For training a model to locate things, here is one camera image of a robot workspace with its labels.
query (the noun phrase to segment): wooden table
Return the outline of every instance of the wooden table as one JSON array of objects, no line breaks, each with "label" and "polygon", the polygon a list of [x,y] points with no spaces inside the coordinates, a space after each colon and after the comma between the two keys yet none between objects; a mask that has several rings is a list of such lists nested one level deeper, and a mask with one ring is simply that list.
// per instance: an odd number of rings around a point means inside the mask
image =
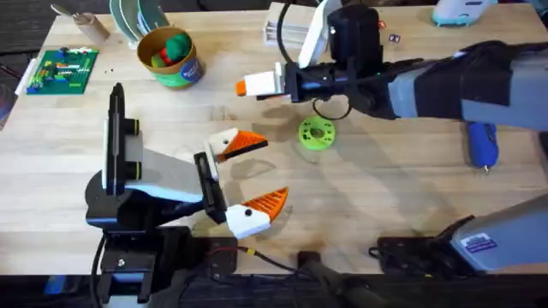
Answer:
[{"label": "wooden table", "polygon": [[[499,4],[472,27],[436,28],[431,7],[381,8],[389,33],[385,60],[437,58],[487,40],[509,43],[548,40],[529,4]],[[289,198],[271,229],[243,240],[286,264],[299,250],[322,252],[335,270],[378,273],[367,256],[380,234],[435,234],[454,220],[484,215],[545,193],[535,133],[499,127],[500,159],[488,176],[466,162],[462,125],[443,120],[384,121],[353,112],[337,123],[336,143],[318,153],[303,151],[298,124],[311,104],[287,99],[238,98],[244,74],[265,71],[281,60],[264,46],[265,11],[175,13],[205,63],[205,77],[173,92],[143,68],[108,15],[112,31],[101,47],[82,96],[23,96],[0,133],[0,274],[87,274],[100,231],[86,224],[84,189],[102,166],[103,120],[117,81],[126,93],[127,115],[141,120],[146,147],[190,159],[209,134],[230,127],[266,135],[270,146],[220,168],[232,203],[289,186]],[[72,21],[57,17],[44,50],[89,45]],[[346,98],[333,98],[326,112],[343,112]],[[174,222],[196,234],[227,234],[204,214]],[[260,260],[241,256],[240,273],[275,273]]]}]

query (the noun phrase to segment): white device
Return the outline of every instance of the white device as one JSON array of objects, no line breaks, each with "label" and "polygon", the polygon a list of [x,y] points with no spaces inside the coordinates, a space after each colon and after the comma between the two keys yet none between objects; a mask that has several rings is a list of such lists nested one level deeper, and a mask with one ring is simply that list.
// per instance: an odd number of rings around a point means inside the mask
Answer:
[{"label": "white device", "polygon": [[439,0],[432,13],[437,27],[468,26],[479,19],[496,0]]},{"label": "white device", "polygon": [[340,9],[343,5],[341,0],[324,0],[314,11],[314,17],[308,28],[305,42],[299,54],[299,67],[305,68],[308,65],[316,64],[319,56],[324,52],[329,38],[327,32],[327,15]]}]

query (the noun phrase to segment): blue object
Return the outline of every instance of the blue object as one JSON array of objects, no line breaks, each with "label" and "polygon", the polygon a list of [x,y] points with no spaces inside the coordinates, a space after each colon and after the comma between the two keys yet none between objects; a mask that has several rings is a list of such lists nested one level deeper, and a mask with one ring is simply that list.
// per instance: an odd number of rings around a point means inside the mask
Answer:
[{"label": "blue object", "polygon": [[486,172],[497,163],[497,127],[494,124],[468,122],[468,153],[476,168]]},{"label": "blue object", "polygon": [[45,283],[44,294],[60,294],[63,291],[66,277],[64,275],[51,275]]}]

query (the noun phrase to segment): container of toys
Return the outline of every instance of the container of toys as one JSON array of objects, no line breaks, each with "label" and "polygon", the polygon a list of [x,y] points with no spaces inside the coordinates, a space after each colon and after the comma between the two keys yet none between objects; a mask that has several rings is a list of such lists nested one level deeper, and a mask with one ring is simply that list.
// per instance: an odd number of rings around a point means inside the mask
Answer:
[{"label": "container of toys", "polygon": [[177,27],[159,27],[139,42],[137,56],[164,86],[185,89],[204,74],[190,36]]}]

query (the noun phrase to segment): green gear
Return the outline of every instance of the green gear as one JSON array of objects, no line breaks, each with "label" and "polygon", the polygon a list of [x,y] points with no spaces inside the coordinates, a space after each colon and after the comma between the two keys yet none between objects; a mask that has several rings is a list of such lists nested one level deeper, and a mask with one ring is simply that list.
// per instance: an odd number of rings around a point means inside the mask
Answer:
[{"label": "green gear", "polygon": [[335,126],[321,116],[309,116],[299,125],[299,140],[312,151],[323,151],[335,141]]},{"label": "green gear", "polygon": [[190,47],[190,37],[186,33],[176,34],[165,42],[165,52],[174,62],[179,62],[188,56]]}]

